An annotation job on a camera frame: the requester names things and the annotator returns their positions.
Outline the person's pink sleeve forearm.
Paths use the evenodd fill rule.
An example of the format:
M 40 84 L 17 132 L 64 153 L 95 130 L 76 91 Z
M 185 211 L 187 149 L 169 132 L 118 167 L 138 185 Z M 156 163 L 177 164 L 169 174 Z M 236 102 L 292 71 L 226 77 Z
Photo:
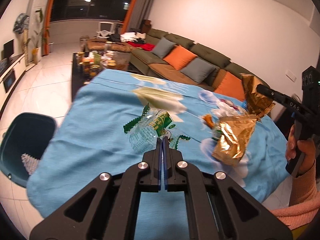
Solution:
M 290 230 L 309 224 L 319 210 L 315 165 L 316 162 L 308 172 L 293 178 L 289 207 L 270 211 Z

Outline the person's right hand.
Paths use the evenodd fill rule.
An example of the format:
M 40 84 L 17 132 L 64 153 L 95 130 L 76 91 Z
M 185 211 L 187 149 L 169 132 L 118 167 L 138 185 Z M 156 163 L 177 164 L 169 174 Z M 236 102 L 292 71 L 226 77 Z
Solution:
M 308 172 L 314 165 L 316 160 L 316 148 L 312 139 L 296 140 L 295 139 L 295 125 L 290 129 L 285 157 L 287 161 L 295 159 L 296 147 L 305 154 L 304 160 L 298 169 L 298 175 L 301 176 Z

